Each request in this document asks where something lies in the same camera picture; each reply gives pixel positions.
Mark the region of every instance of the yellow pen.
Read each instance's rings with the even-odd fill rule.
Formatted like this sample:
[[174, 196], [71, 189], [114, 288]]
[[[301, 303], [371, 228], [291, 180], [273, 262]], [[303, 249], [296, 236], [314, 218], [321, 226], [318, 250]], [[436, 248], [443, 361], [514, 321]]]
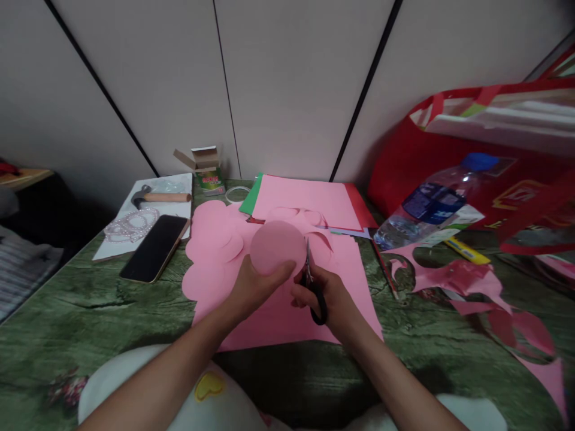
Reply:
[[458, 241], [457, 239], [455, 239], [454, 236], [452, 236], [449, 239], [446, 239], [444, 241], [448, 246], [450, 246], [452, 249], [454, 249], [455, 251], [457, 251], [460, 255], [462, 255], [464, 258], [466, 258], [467, 260], [469, 260], [470, 262], [475, 263], [476, 265], [485, 265], [486, 263], [491, 262], [491, 260], [489, 260], [487, 257], [485, 257], [484, 255], [482, 255], [481, 253], [479, 253], [478, 251], [473, 250], [471, 247], [469, 247], [467, 244], [464, 244], [461, 241]]

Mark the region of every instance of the person's left hand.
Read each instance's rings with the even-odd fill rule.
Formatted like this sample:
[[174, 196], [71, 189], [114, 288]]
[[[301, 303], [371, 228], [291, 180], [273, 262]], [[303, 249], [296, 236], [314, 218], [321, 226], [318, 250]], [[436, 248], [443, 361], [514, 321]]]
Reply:
[[252, 265], [250, 255], [244, 257], [234, 288], [223, 305], [241, 320], [247, 319], [285, 283], [295, 267], [293, 260], [282, 263], [271, 275], [261, 275]]

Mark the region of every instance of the wooden hammer handle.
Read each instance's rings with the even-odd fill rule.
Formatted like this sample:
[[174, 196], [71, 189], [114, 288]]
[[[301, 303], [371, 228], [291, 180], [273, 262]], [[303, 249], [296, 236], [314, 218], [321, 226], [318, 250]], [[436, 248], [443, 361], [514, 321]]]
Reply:
[[189, 193], [146, 193], [147, 202], [189, 202], [192, 197]]

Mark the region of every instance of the scissors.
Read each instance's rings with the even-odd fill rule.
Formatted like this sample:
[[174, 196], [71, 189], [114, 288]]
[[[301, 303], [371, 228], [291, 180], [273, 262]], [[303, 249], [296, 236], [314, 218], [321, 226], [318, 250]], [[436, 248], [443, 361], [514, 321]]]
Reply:
[[311, 264], [313, 263], [313, 258], [311, 257], [310, 251], [310, 240], [307, 240], [307, 257], [305, 258], [304, 272], [301, 276], [300, 284], [316, 295], [317, 303], [319, 304], [320, 316], [310, 308], [311, 318], [318, 325], [323, 325], [328, 319], [328, 307], [325, 303], [325, 298], [323, 297], [322, 286], [313, 279], [311, 276]]

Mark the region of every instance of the smartphone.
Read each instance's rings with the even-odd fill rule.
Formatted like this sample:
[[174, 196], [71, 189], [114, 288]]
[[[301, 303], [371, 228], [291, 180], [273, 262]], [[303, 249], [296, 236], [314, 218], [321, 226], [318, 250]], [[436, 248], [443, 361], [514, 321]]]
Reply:
[[161, 215], [120, 271], [120, 278], [140, 283], [156, 281], [189, 226], [188, 218]]

